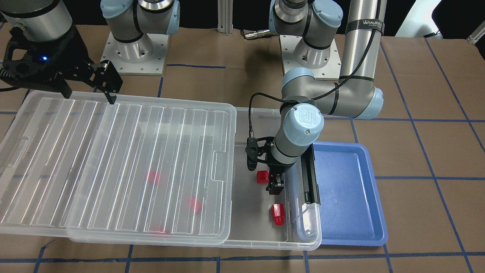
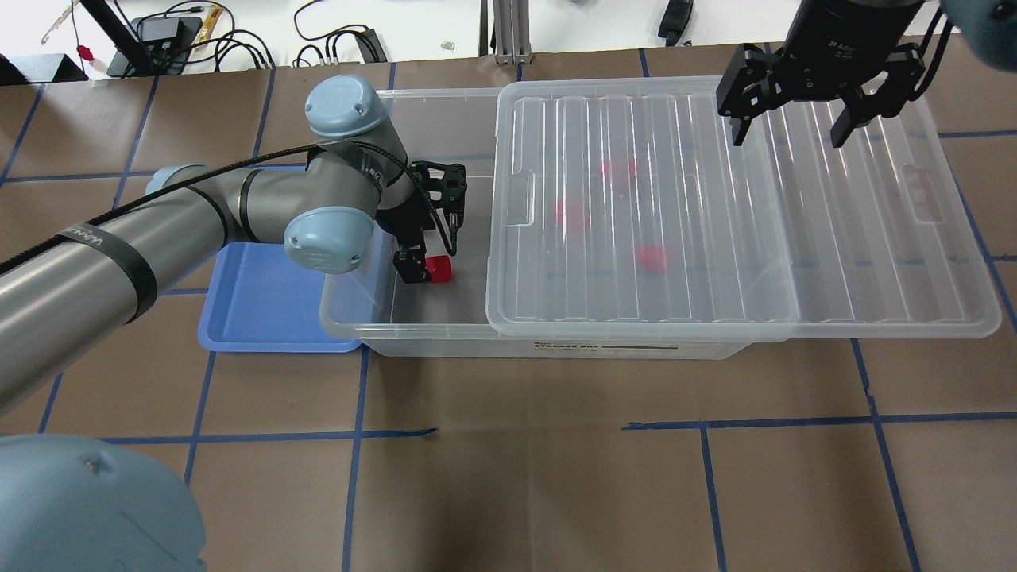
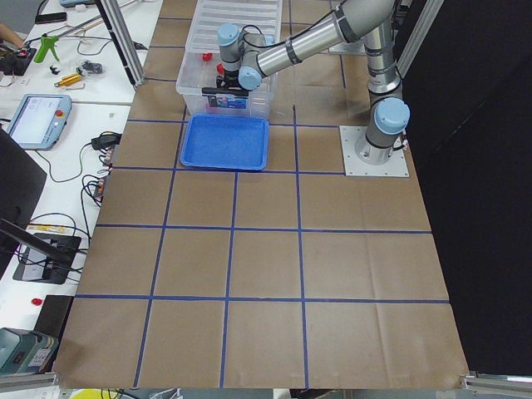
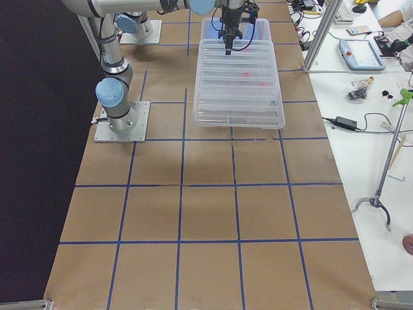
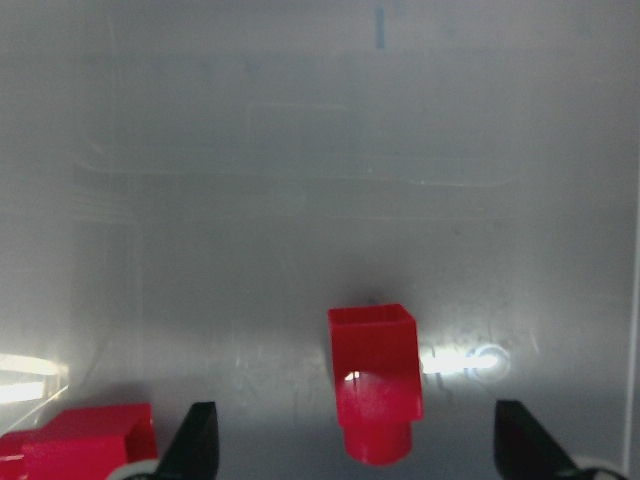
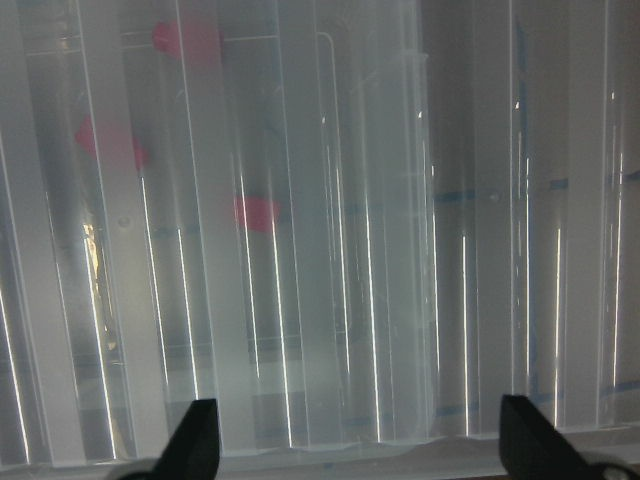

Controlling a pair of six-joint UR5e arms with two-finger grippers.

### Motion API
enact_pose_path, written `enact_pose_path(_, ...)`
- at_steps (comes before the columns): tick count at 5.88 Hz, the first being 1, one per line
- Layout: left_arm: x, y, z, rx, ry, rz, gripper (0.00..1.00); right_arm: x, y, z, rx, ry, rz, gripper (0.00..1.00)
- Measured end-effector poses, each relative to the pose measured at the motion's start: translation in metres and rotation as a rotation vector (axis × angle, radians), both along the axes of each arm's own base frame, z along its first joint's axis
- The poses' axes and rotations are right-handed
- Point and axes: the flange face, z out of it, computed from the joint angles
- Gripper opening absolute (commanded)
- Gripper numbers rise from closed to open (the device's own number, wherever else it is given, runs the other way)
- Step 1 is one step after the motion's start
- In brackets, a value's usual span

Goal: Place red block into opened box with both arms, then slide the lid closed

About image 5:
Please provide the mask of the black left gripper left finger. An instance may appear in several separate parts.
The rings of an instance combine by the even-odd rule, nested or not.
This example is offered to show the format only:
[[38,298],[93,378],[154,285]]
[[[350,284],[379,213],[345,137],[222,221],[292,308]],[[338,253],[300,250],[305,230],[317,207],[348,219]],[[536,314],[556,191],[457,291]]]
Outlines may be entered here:
[[211,480],[219,470],[218,415],[214,401],[191,405],[151,479]]

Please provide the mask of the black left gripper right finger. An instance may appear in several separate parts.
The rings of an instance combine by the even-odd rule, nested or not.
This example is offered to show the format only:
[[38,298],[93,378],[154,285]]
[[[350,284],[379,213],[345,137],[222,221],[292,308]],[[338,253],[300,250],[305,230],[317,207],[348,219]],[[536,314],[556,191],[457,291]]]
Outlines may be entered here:
[[497,400],[493,458],[502,479],[624,479],[614,469],[579,466],[518,400]]

